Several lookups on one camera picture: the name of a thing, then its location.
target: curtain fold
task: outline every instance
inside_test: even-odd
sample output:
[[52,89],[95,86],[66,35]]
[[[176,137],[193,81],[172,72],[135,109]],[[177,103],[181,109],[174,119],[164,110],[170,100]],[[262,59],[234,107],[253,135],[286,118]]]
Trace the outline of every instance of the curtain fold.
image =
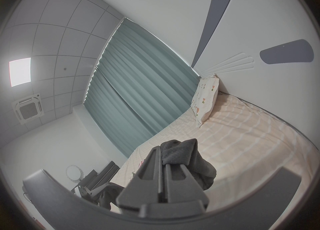
[[85,107],[127,157],[183,114],[199,77],[178,55],[125,19],[105,48]]

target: led panel light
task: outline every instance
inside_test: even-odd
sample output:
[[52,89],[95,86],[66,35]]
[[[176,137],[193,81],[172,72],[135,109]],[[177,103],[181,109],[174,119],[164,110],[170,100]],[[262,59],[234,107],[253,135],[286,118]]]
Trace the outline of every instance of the led panel light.
[[9,62],[11,87],[31,81],[30,61],[31,58],[25,58]]

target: air vent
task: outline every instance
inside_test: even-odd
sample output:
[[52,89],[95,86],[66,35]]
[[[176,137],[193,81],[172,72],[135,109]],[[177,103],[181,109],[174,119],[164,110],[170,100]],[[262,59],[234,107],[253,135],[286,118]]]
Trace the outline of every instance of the air vent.
[[25,124],[34,118],[43,116],[40,94],[33,94],[11,103],[14,112],[21,124]]

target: pillow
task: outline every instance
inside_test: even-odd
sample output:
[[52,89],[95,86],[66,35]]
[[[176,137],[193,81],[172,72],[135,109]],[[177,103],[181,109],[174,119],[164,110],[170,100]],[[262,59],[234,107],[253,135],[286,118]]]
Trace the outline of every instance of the pillow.
[[217,100],[218,86],[217,76],[200,79],[191,103],[197,127],[200,127],[210,116]]

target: mattress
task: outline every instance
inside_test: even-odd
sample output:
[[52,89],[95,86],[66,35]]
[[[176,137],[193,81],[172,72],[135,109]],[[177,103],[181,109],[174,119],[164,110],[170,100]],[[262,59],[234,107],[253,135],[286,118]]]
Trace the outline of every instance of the mattress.
[[[252,104],[220,94],[201,127],[196,127],[195,115],[189,108],[136,148],[111,181],[126,187],[153,147],[172,139],[191,138],[198,139],[201,156],[217,170],[214,184],[205,191],[210,199],[207,211],[247,196],[282,166],[302,177],[294,198],[272,228],[299,201],[320,162],[317,148],[293,128]],[[111,211],[118,212],[115,206]]]

